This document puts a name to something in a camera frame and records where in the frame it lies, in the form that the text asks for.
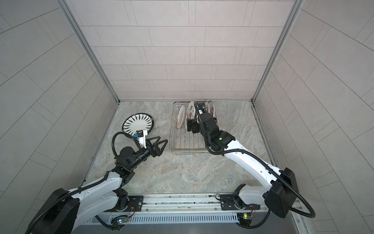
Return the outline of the dark striped rim plate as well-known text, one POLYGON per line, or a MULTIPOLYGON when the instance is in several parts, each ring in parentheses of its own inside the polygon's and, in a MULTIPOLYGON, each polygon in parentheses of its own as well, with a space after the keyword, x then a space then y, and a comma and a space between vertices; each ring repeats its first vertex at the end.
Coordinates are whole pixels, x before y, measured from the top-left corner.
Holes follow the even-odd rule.
POLYGON ((146 113, 138 113, 137 114, 137 120, 142 121, 146 124, 153 124, 154 123, 153 117, 149 114, 146 114, 146 113))

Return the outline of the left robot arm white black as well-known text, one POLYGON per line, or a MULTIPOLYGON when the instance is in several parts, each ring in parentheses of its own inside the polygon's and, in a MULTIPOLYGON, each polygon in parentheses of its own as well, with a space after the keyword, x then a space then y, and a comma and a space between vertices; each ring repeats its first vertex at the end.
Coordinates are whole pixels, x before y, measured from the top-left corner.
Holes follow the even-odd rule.
POLYGON ((85 186, 52 192, 28 225, 27 234, 69 234, 104 211, 126 209, 128 193, 122 187, 132 179, 139 164, 150 156, 162 155, 168 140, 162 140, 160 136, 146 139, 145 136, 124 135, 133 139, 138 150, 125 147, 117 153, 112 146, 115 167, 85 186))

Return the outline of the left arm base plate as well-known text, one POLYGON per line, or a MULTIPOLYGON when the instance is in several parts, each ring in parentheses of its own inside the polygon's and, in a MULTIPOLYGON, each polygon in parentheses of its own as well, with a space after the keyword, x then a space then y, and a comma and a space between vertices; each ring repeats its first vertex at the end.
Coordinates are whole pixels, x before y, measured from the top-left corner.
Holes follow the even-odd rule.
POLYGON ((105 212, 140 212, 143 205, 143 196, 120 197, 117 204, 105 212))

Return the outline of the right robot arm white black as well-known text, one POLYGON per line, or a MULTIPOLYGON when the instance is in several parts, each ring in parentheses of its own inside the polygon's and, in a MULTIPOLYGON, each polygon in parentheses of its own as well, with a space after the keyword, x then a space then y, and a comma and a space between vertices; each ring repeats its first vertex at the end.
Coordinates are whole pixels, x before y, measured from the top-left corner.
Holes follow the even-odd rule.
POLYGON ((207 150, 239 164, 252 174, 265 188, 261 200, 278 217, 285 218, 289 211, 315 218, 316 212, 299 193, 295 174, 289 168, 281 170, 250 151, 230 133, 220 130, 216 118, 209 113, 198 114, 188 120, 188 131, 203 136, 207 150))

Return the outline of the white black radial stripe plate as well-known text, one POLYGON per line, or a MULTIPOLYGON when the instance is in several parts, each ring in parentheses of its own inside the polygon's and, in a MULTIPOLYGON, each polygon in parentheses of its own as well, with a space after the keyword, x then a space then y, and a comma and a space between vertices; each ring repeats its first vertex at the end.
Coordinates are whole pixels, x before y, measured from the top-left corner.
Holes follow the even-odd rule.
POLYGON ((146 124, 142 121, 137 120, 137 114, 134 114, 130 117, 128 117, 123 125, 122 125, 122 131, 125 133, 128 133, 130 135, 135 135, 136 131, 138 130, 148 130, 148 133, 152 131, 154 127, 153 124, 146 124))

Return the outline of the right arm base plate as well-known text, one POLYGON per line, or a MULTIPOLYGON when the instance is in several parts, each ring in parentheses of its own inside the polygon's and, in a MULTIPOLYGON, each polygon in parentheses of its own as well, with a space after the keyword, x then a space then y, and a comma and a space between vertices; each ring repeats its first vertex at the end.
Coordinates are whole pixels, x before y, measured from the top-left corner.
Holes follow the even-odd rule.
POLYGON ((245 204, 240 200, 239 196, 216 194, 215 198, 220 202, 223 211, 236 211, 236 210, 260 210, 261 206, 257 204, 245 204))

